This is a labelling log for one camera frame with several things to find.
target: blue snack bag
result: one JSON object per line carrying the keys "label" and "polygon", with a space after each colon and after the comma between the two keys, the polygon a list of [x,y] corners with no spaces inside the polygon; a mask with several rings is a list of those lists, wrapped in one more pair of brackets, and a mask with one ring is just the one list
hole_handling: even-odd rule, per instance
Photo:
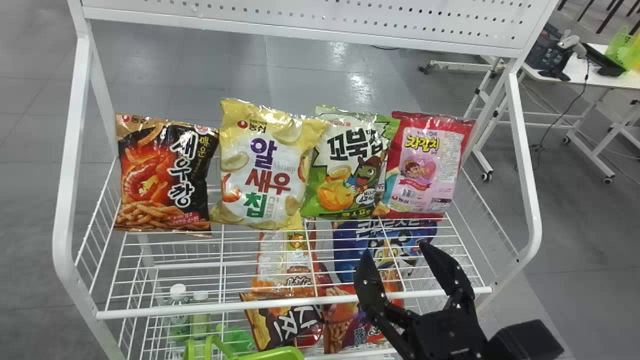
{"label": "blue snack bag", "polygon": [[340,282],[353,282],[353,274],[369,242],[377,243],[377,220],[333,222],[333,259]]}
{"label": "blue snack bag", "polygon": [[423,219],[388,219],[382,220],[385,230],[376,232],[377,240],[370,242],[371,254],[379,269],[391,267],[394,264],[393,257],[389,254],[393,251],[398,263],[403,261],[415,266],[422,252],[420,243],[431,243],[438,232],[438,224],[433,220]]}
{"label": "blue snack bag", "polygon": [[433,220],[389,219],[383,220],[383,225],[384,231],[379,220],[333,223],[333,258],[340,282],[353,282],[355,268],[367,248],[378,268],[393,266],[394,257],[415,266],[422,255],[419,244],[430,243],[438,231]]}

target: chip bag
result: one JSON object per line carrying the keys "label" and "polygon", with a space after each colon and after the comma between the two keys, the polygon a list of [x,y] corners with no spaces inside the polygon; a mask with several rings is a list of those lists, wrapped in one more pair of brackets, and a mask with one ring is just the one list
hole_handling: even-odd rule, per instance
{"label": "chip bag", "polygon": [[351,220],[333,222],[333,258],[335,270],[341,282],[353,282],[353,274],[369,249],[379,269],[398,266],[415,266],[421,256],[419,244],[430,243],[437,233],[432,220],[406,219]]}
{"label": "chip bag", "polygon": [[[264,298],[240,294],[242,301],[258,301]],[[244,311],[258,351],[271,350],[280,345],[294,345],[301,336],[300,346],[312,346],[313,338],[323,324],[323,309],[320,305],[272,307],[269,309],[247,309]]]}
{"label": "chip bag", "polygon": [[385,193],[374,215],[442,218],[453,199],[473,120],[394,111],[400,126],[389,148]]}
{"label": "chip bag", "polygon": [[314,297],[324,296],[331,278],[316,256],[316,232],[278,231],[260,233],[260,245],[256,276],[250,295],[263,297]]}
{"label": "chip bag", "polygon": [[[385,292],[402,291],[399,274],[396,268],[380,271]],[[327,295],[355,295],[352,284],[336,285],[328,288]],[[402,299],[391,300],[402,307]],[[343,348],[374,343],[384,339],[382,332],[366,319],[364,311],[360,310],[358,302],[332,304],[324,310],[324,353],[334,354]]]}
{"label": "chip bag", "polygon": [[345,110],[340,110],[335,106],[322,104],[316,105],[316,116],[320,117],[321,119],[325,119],[328,115],[333,117],[337,115],[341,115],[343,117],[354,117],[358,120],[364,121],[365,123],[370,123],[371,121],[373,121],[377,133],[383,137],[385,148],[380,155],[382,164],[380,166],[380,176],[378,179],[378,183],[375,186],[376,195],[374,203],[377,204],[382,198],[382,195],[385,191],[385,172],[387,171],[388,147],[391,143],[391,140],[393,140],[394,136],[396,135],[396,131],[398,130],[398,126],[400,125],[400,120],[383,115],[348,112]]}
{"label": "chip bag", "polygon": [[328,219],[371,217],[388,140],[366,121],[322,114],[329,126],[316,144],[303,216]]}
{"label": "chip bag", "polygon": [[209,231],[206,177],[217,130],[128,114],[115,122],[122,174],[116,227]]}
{"label": "chip bag", "polygon": [[307,187],[310,155],[327,123],[235,99],[222,99],[222,199],[211,218],[274,230],[298,211]]}

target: green basket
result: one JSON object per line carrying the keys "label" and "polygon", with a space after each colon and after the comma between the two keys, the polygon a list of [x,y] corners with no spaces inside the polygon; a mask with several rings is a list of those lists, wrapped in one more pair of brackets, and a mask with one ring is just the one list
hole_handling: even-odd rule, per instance
{"label": "green basket", "polygon": [[640,37],[629,35],[628,26],[623,26],[609,42],[605,55],[626,70],[637,67],[640,64]]}

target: bottle cap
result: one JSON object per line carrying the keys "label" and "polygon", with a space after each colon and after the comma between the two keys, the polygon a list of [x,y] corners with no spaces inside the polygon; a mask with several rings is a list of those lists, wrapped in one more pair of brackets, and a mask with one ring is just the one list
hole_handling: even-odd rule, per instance
{"label": "bottle cap", "polygon": [[184,284],[175,284],[169,290],[169,295],[174,301],[180,301],[184,298],[186,292],[187,287]]}
{"label": "bottle cap", "polygon": [[196,291],[193,293],[193,300],[195,301],[203,301],[209,298],[208,291]]}

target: shrimp illustration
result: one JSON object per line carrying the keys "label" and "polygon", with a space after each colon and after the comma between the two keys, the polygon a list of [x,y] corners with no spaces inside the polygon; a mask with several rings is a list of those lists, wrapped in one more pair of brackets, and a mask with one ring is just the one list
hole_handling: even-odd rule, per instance
{"label": "shrimp illustration", "polygon": [[140,189],[143,188],[142,182],[152,177],[156,172],[156,167],[163,161],[163,157],[156,156],[136,165],[122,181],[122,190],[136,201],[151,199],[151,196],[156,192],[157,183],[152,184],[143,195],[140,195]]}
{"label": "shrimp illustration", "polygon": [[222,201],[224,202],[238,201],[240,199],[240,196],[242,196],[242,192],[238,188],[233,188],[229,192],[227,191],[227,181],[229,180],[230,176],[231,173],[225,175],[225,177],[222,179]]}

